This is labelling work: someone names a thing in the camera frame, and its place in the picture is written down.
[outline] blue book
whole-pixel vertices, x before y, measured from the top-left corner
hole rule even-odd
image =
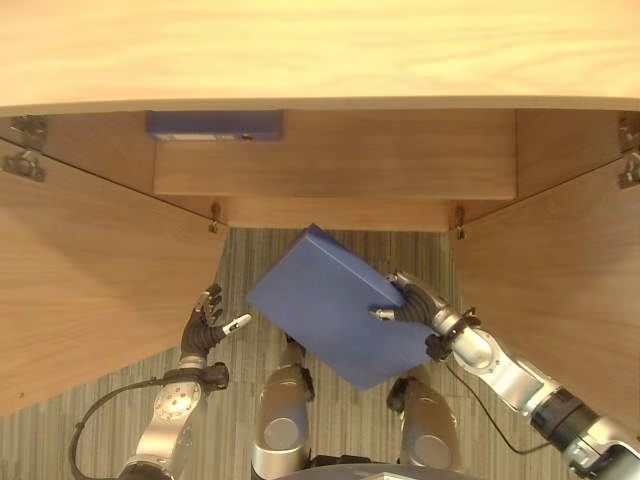
[[[247,300],[359,389],[427,360],[428,327],[369,314],[372,307],[402,305],[400,292],[316,225],[300,234]]]

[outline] white fingertip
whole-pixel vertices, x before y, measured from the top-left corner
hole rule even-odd
[[[395,320],[396,315],[395,312],[390,308],[377,308],[373,310],[369,310],[369,313],[376,317],[378,320]]]
[[[224,327],[222,327],[222,331],[224,332],[225,335],[229,335],[234,330],[237,330],[247,325],[252,318],[253,317],[250,314],[245,313],[244,315],[238,318],[234,318],[229,323],[227,323]]]

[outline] wooden cabinet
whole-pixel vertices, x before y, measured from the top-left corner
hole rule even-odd
[[[464,304],[639,427],[640,187],[618,186],[620,118],[287,111],[279,142],[183,142],[147,136],[144,112],[51,115],[46,181],[0,175],[1,413],[175,345],[229,226],[445,232],[462,208]],[[0,137],[19,150],[8,119]]]
[[[228,227],[317,222],[455,229],[485,325],[640,427],[640,187],[617,185],[638,14],[635,0],[0,6],[2,154],[22,143],[9,116],[48,115],[46,181],[0,173],[0,382],[15,385],[0,414],[175,344]],[[285,109],[283,140],[145,134],[145,110],[246,109]]]

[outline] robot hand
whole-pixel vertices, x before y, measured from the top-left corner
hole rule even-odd
[[[222,310],[219,308],[222,302],[221,292],[220,286],[214,283],[200,294],[200,298],[193,308],[189,321],[182,333],[182,342],[180,343],[182,350],[181,364],[187,363],[185,362],[187,358],[190,363],[204,362],[209,351],[220,340],[251,321],[251,315],[246,314],[232,320],[223,327],[214,326],[216,320],[222,315]]]
[[[459,363],[471,368],[485,368],[496,360],[493,358],[494,345],[483,338],[488,334],[479,335],[474,330],[480,325],[474,309],[458,313],[429,285],[408,273],[396,272],[387,278],[403,294],[405,303],[391,309],[372,309],[375,317],[428,325],[435,332],[425,342],[427,354],[433,360],[442,361],[454,353],[459,357]]]

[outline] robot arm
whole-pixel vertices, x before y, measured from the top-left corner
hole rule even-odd
[[[484,381],[511,409],[560,450],[581,477],[640,479],[640,444],[633,434],[601,417],[529,362],[505,351],[479,327],[473,311],[459,313],[431,288],[406,273],[390,276],[406,303],[377,309],[381,320],[419,322],[435,332],[427,353],[435,360],[453,354],[467,372]]]
[[[153,403],[151,423],[120,480],[170,480],[182,473],[191,438],[206,412],[208,394],[229,383],[225,364],[207,366],[207,355],[224,337],[251,321],[246,314],[225,326],[212,326],[222,314],[220,292],[218,285],[212,285],[193,308],[182,334],[178,368],[165,375],[166,384]]]

